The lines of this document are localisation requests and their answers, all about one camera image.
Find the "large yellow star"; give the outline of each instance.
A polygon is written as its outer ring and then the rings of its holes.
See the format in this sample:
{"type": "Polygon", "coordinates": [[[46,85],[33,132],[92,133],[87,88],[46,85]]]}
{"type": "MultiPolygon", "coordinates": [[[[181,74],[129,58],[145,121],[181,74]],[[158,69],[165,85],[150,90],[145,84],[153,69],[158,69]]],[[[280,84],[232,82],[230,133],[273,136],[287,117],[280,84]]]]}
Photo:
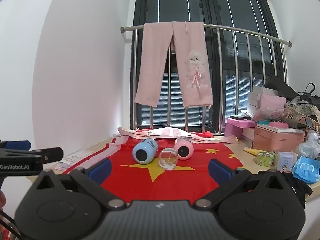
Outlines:
{"type": "MultiPolygon", "coordinates": [[[[132,164],[132,165],[121,165],[121,166],[148,169],[152,182],[154,182],[159,175],[161,175],[166,171],[166,169],[159,166],[158,158],[154,158],[153,161],[148,164],[132,164]]],[[[183,167],[183,166],[175,166],[174,170],[175,171],[195,171],[195,169],[191,167],[183,167]]]]}
{"type": "Polygon", "coordinates": [[[217,151],[218,151],[218,150],[215,150],[215,149],[206,149],[206,150],[207,150],[206,153],[215,153],[215,154],[217,154],[217,151]]]}
{"type": "Polygon", "coordinates": [[[230,157],[228,157],[228,158],[237,158],[234,153],[229,153],[229,155],[230,155],[230,157]]]}

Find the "bottle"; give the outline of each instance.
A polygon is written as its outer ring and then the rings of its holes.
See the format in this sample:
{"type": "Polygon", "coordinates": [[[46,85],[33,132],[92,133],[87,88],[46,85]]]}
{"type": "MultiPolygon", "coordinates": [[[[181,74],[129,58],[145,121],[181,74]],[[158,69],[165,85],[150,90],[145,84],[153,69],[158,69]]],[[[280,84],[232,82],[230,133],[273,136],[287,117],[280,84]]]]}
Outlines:
{"type": "Polygon", "coordinates": [[[174,149],[178,152],[179,160],[187,160],[193,154],[193,145],[190,138],[185,136],[180,136],[176,139],[176,144],[174,149]]]}
{"type": "Polygon", "coordinates": [[[159,154],[159,166],[173,170],[178,162],[178,152],[173,148],[165,148],[159,154]]]}
{"type": "Polygon", "coordinates": [[[158,151],[158,144],[153,139],[144,139],[132,151],[134,160],[139,164],[148,164],[154,159],[158,151]]]}

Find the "green tape roll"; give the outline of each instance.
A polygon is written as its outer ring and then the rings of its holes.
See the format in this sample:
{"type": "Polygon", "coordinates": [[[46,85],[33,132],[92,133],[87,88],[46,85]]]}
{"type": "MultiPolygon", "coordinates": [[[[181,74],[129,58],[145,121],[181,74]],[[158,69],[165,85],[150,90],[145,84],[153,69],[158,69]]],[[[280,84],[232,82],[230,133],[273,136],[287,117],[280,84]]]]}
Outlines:
{"type": "Polygon", "coordinates": [[[269,167],[272,165],[273,155],[271,153],[261,152],[257,154],[254,161],[260,166],[269,167]]]}

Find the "book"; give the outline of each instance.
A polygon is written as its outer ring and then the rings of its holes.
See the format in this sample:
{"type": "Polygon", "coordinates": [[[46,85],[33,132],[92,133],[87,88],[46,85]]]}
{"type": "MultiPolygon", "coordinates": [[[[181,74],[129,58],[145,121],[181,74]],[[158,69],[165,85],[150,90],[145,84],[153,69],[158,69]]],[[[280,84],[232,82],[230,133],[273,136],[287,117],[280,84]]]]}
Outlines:
{"type": "Polygon", "coordinates": [[[257,123],[257,126],[273,132],[295,132],[295,133],[303,132],[303,130],[297,130],[293,128],[276,128],[266,124],[259,124],[259,123],[257,123]]]}

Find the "handrail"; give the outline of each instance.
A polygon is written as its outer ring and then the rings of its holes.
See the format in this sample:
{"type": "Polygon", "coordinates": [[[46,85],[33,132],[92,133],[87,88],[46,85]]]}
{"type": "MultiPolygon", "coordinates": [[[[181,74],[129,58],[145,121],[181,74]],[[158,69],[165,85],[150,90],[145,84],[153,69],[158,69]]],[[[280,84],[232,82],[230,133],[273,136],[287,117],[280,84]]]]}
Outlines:
{"type": "MultiPolygon", "coordinates": [[[[138,50],[138,30],[143,29],[143,25],[138,26],[131,26],[131,27],[121,27],[121,33],[125,33],[128,31],[135,31],[134,36],[134,48],[133,48],[133,129],[137,129],[137,104],[134,102],[136,90],[137,90],[137,50],[138,50]]],[[[241,32],[246,35],[247,39],[247,47],[248,47],[248,55],[249,55],[249,68],[250,68],[250,90],[252,91],[252,82],[253,82],[253,72],[252,72],[252,61],[251,61],[251,50],[250,50],[250,41],[249,41],[249,34],[258,36],[259,43],[260,43],[260,50],[262,55],[262,68],[263,68],[263,83],[266,81],[266,69],[265,69],[265,62],[264,62],[264,54],[263,54],[263,46],[261,37],[268,39],[269,43],[271,43],[271,53],[274,65],[275,75],[277,75],[276,69],[276,55],[272,41],[276,41],[280,43],[281,46],[281,55],[282,55],[282,63],[283,63],[283,73],[284,73],[284,80],[287,83],[287,66],[285,61],[285,54],[284,54],[284,44],[287,45],[289,48],[292,47],[291,41],[285,41],[270,35],[266,35],[263,33],[257,33],[250,30],[245,30],[241,28],[235,28],[230,26],[223,26],[223,25],[214,25],[214,24],[204,24],[205,28],[215,28],[217,29],[217,38],[218,38],[218,49],[219,49],[219,65],[220,65],[220,103],[219,103],[219,128],[218,134],[222,134],[222,124],[223,124],[223,68],[222,68],[222,51],[221,51],[221,40],[220,40],[220,30],[228,30],[232,31],[232,41],[233,41],[233,48],[234,48],[234,57],[235,57],[235,65],[236,65],[236,114],[238,114],[238,106],[239,106],[239,73],[238,73],[238,60],[237,60],[237,53],[236,53],[236,34],[235,32],[241,32]]],[[[168,62],[168,93],[170,93],[170,55],[171,55],[171,48],[169,47],[169,62],[168,62]]],[[[167,126],[170,127],[170,95],[168,95],[168,123],[167,126]]],[[[150,128],[153,127],[153,108],[150,107],[150,128]]],[[[188,130],[188,108],[185,108],[185,130],[188,130]]],[[[202,109],[202,132],[205,132],[205,106],[202,109]]]]}
{"type": "MultiPolygon", "coordinates": [[[[120,31],[121,31],[121,33],[125,33],[125,32],[129,32],[129,31],[134,31],[135,29],[140,30],[140,29],[143,29],[143,26],[144,25],[121,27],[120,31]]],[[[242,33],[249,33],[249,34],[252,34],[252,35],[261,36],[261,37],[264,37],[264,38],[267,38],[267,39],[271,39],[273,41],[277,41],[277,42],[283,43],[283,44],[287,45],[289,48],[292,47],[292,42],[291,41],[285,41],[285,40],[282,40],[282,39],[279,39],[279,38],[276,38],[276,37],[273,37],[273,36],[270,36],[270,35],[267,35],[267,34],[264,34],[264,33],[257,33],[257,32],[246,30],[246,29],[230,27],[230,26],[223,26],[223,25],[215,25],[215,24],[203,24],[203,27],[205,27],[205,28],[220,28],[222,30],[228,30],[228,31],[232,31],[233,30],[233,31],[242,32],[242,33]]]]}

